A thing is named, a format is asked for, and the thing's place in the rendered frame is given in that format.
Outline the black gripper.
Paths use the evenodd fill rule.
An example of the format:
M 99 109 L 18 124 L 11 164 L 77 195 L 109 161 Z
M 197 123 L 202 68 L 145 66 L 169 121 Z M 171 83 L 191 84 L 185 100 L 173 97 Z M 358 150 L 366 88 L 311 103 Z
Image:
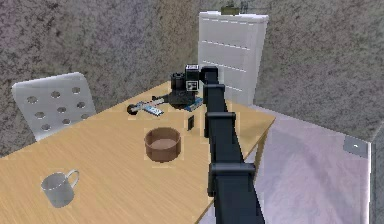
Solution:
M 145 106 L 154 106 L 168 102 L 175 108 L 184 108 L 195 102 L 197 93 L 197 73 L 173 73 L 171 75 L 171 93 L 163 96 L 152 96 L 152 100 L 148 102 L 138 102 L 130 104 L 127 107 L 127 112 L 131 115 L 136 115 L 143 110 Z

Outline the brown round bowl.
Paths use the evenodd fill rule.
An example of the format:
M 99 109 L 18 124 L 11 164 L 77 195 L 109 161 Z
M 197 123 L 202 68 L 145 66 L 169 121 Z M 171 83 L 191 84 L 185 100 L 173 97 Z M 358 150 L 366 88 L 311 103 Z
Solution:
M 170 162 L 181 153 L 181 135 L 171 127 L 150 130 L 144 138 L 144 143 L 146 155 L 154 162 Z

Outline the grey mug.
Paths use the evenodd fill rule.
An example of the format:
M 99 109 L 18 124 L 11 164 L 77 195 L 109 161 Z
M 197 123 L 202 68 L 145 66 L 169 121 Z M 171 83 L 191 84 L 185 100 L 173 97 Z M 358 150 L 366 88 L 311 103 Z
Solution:
M 41 189 L 53 207 L 62 208 L 74 199 L 74 187 L 79 177 L 80 172 L 76 169 L 70 170 L 67 174 L 52 173 L 41 182 Z

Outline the blue-grey remote control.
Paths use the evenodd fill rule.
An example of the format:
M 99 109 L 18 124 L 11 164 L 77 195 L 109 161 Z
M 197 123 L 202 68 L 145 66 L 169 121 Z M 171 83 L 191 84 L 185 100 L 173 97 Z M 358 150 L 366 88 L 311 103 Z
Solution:
M 163 114 L 163 111 L 154 107 L 154 106 L 145 106 L 143 110 L 149 114 L 152 114 L 154 116 L 160 116 Z

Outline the blue book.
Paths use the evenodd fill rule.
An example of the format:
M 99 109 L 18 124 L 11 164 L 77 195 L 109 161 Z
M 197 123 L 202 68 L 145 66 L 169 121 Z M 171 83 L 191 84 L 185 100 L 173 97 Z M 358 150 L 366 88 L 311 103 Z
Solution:
M 202 104 L 203 104 L 203 99 L 201 97 L 197 97 L 193 104 L 185 107 L 185 110 L 189 111 L 189 112 L 192 112 L 195 109 L 197 109 L 198 107 L 200 107 Z

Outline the light wooden table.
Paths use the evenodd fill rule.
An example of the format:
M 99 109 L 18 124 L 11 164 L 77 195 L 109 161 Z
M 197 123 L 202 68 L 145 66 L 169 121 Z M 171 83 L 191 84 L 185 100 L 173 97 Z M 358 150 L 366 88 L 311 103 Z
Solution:
M 246 163 L 256 166 L 274 116 L 225 101 Z M 0 224 L 196 224 L 214 199 L 207 193 L 211 162 L 204 137 L 206 106 L 192 112 L 161 105 L 159 117 L 130 115 L 118 104 L 0 159 Z M 194 127 L 187 131 L 188 118 Z M 158 127 L 181 135 L 170 162 L 146 155 L 144 138 Z M 74 199 L 55 208 L 41 189 L 50 174 L 76 169 Z

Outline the white chair with holes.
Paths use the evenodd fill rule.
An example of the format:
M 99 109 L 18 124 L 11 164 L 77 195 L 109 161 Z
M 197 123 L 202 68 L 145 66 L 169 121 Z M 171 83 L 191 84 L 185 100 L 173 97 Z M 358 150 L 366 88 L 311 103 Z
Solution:
M 79 72 L 18 82 L 11 91 L 36 141 L 96 114 L 88 82 Z

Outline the white chest of drawers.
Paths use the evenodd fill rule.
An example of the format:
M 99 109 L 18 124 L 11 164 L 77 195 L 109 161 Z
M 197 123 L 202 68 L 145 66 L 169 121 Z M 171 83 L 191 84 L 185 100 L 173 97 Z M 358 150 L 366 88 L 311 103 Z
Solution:
M 227 100 L 253 104 L 268 21 L 268 15 L 199 13 L 198 64 L 218 68 Z

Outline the olive-green small object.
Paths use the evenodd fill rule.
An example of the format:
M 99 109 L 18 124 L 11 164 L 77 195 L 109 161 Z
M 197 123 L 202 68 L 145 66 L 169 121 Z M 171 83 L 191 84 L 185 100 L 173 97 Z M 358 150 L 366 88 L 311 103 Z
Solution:
M 234 5 L 233 0 L 229 0 L 224 6 L 221 7 L 220 12 L 222 15 L 238 15 L 240 9 Z

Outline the pale lilac bed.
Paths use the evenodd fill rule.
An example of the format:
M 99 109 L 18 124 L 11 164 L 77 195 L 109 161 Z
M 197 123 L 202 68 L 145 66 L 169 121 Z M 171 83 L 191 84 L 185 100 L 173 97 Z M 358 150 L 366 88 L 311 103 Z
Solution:
M 255 188 L 266 224 L 368 224 L 370 160 L 345 135 L 272 110 Z

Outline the grey square object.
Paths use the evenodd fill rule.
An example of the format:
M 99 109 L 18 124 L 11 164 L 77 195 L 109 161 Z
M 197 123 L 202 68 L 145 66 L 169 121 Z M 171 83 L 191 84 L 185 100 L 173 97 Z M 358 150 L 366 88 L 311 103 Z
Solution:
M 368 143 L 349 135 L 344 138 L 343 150 L 362 158 L 368 158 Z

